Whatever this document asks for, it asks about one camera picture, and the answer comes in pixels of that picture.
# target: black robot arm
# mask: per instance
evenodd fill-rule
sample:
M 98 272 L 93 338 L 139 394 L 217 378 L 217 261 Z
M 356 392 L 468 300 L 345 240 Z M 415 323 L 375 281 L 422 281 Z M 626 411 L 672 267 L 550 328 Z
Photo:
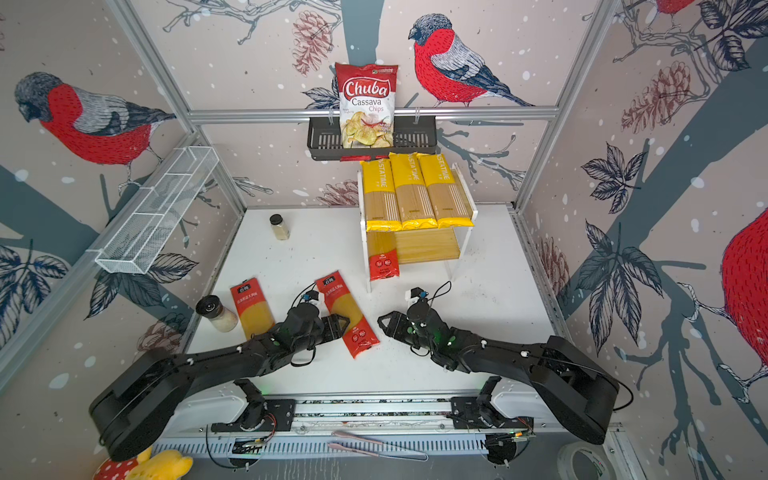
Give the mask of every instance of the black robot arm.
M 236 379 L 262 376 L 288 365 L 293 354 L 339 339 L 349 319 L 319 318 L 311 303 L 299 303 L 284 322 L 239 346 L 171 355 L 152 349 L 100 394 L 88 409 L 116 462 L 152 445 L 178 404 L 197 392 Z
M 429 349 L 432 361 L 448 370 L 486 372 L 532 386 L 569 432 L 595 445 L 605 440 L 619 384 L 566 339 L 550 336 L 532 344 L 484 339 L 446 325 L 425 296 L 407 315 L 379 317 L 379 326 L 411 349 Z

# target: tape roll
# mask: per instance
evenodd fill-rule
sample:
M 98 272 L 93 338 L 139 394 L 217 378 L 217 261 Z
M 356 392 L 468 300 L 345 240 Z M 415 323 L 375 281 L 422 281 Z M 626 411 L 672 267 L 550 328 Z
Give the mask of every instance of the tape roll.
M 578 477 L 574 468 L 574 459 L 576 454 L 581 453 L 594 467 L 595 475 L 588 478 L 599 478 L 600 480 L 617 480 L 614 466 L 605 455 L 605 451 L 599 445 L 592 445 L 586 442 L 574 442 L 563 446 L 558 453 L 558 473 L 562 480 L 588 480 Z

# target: yellow plush toy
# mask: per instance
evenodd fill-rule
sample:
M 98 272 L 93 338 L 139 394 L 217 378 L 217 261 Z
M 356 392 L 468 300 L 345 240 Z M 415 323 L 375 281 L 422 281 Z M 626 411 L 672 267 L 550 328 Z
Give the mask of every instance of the yellow plush toy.
M 108 459 L 94 480 L 177 480 L 192 468 L 192 458 L 182 456 L 178 450 L 166 450 L 150 458 L 151 452 L 152 448 L 146 449 L 127 462 Z

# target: white tabletop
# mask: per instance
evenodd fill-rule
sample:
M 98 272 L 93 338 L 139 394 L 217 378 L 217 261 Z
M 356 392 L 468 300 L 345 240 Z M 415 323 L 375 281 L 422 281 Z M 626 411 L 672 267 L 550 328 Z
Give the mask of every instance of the white tabletop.
M 281 214 L 290 239 L 278 241 L 269 217 Z M 406 291 L 420 286 L 432 293 L 448 279 L 444 262 L 400 267 L 400 277 L 377 280 L 366 292 L 360 212 L 356 208 L 248 210 L 221 269 L 213 294 L 235 311 L 230 287 L 255 276 L 275 321 L 285 319 L 296 295 L 315 279 L 339 270 L 381 342 L 349 354 L 337 340 L 317 348 L 309 366 L 284 367 L 254 379 L 266 395 L 330 393 L 457 392 L 480 389 L 486 373 L 446 372 L 407 345 L 384 336 L 376 319 L 406 311 Z M 481 336 L 516 342 L 545 342 L 553 329 L 525 260 L 515 228 L 503 205 L 479 206 L 465 255 L 458 260 L 450 293 L 434 308 L 449 326 Z M 201 319 L 189 353 L 245 341 L 240 324 L 228 333 Z

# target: bird head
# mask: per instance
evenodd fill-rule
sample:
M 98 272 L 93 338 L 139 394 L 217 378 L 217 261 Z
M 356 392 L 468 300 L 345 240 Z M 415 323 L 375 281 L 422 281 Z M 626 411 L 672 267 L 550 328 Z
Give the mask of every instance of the bird head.
M 61 85 L 59 77 L 36 71 L 22 78 L 16 84 L 16 103 L 22 117 L 29 122 L 36 118 L 40 121 L 52 121 L 51 109 L 48 107 L 48 93 Z
M 415 40 L 417 44 L 423 47 L 430 35 L 443 28 L 453 28 L 453 25 L 451 25 L 448 17 L 442 13 L 423 15 L 413 23 L 408 39 Z

